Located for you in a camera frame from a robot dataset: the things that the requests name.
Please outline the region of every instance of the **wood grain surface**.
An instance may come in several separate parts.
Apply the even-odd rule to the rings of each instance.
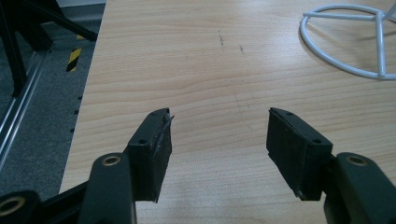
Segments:
[[[396,183],[396,81],[358,77],[317,58],[303,12],[338,0],[107,0],[61,191],[120,152],[147,113],[169,107],[173,154],[158,204],[139,223],[326,223],[323,200],[300,202],[265,148],[268,110],[289,110],[369,157]],[[356,0],[387,10],[394,1]],[[312,19],[335,58],[376,69],[375,26]],[[385,22],[396,72],[396,24]]]

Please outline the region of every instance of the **screw hole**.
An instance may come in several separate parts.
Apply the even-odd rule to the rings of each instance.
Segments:
[[[367,165],[367,161],[356,157],[356,156],[348,156],[346,157],[346,160],[349,161],[350,163],[354,164],[354,165],[359,165],[359,166],[366,166]]]
[[[115,164],[119,163],[120,161],[121,161],[120,157],[118,157],[118,156],[110,156],[110,157],[104,158],[102,160],[102,164],[104,166],[112,166],[112,165],[115,165]]]
[[[321,141],[319,139],[313,139],[312,142],[315,143],[315,144],[320,144],[321,143]]]
[[[147,142],[148,142],[148,141],[146,141],[145,139],[140,139],[140,140],[138,141],[138,143],[141,144],[141,145],[145,145]]]
[[[9,215],[18,209],[20,209],[25,204],[25,199],[17,196],[9,198],[0,203],[0,217]]]

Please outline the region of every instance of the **yellow and black hazard tape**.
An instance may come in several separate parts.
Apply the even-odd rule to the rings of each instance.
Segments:
[[[76,71],[78,57],[80,53],[81,53],[80,48],[72,50],[72,53],[70,54],[69,63],[67,64],[66,72]]]

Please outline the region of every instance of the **white circular wire rack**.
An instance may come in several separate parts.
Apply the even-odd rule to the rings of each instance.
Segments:
[[[334,9],[346,9],[346,10],[354,10],[367,12],[374,15],[347,15],[347,14],[339,14],[339,13],[324,13],[323,11],[334,10]],[[396,3],[390,8],[388,12],[384,12],[382,10],[359,6],[359,5],[350,5],[350,4],[338,4],[338,5],[328,5],[323,7],[317,7],[312,9],[309,12],[304,13],[304,18],[300,24],[300,33],[305,42],[305,44],[323,61],[338,67],[344,71],[349,73],[362,76],[362,77],[370,77],[377,79],[396,79],[396,73],[387,73],[387,62],[385,57],[385,47],[384,47],[384,31],[383,31],[383,22],[384,21],[393,21],[396,22],[396,17],[393,15],[396,12]],[[337,20],[351,20],[351,21],[373,21],[375,23],[375,34],[376,34],[376,53],[377,53],[377,65],[378,71],[372,72],[367,70],[362,70],[357,67],[351,66],[349,64],[340,62],[334,59],[332,56],[324,52],[318,46],[314,44],[312,39],[309,37],[306,31],[306,24],[308,23],[309,18],[317,17],[317,18],[326,18],[326,19],[337,19]]]

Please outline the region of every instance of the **gray floor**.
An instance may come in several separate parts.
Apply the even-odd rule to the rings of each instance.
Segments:
[[[64,13],[78,24],[98,32],[104,8],[105,5],[71,7],[64,8]],[[75,34],[56,24],[43,26],[54,45],[0,170],[0,195],[32,189],[46,200],[58,194],[64,174],[94,43],[76,40]],[[20,41],[22,57],[28,63],[32,51],[23,40]],[[82,48],[77,69],[66,72],[70,53],[75,47]],[[0,52],[2,115],[12,93],[12,79],[4,51],[0,49]]]

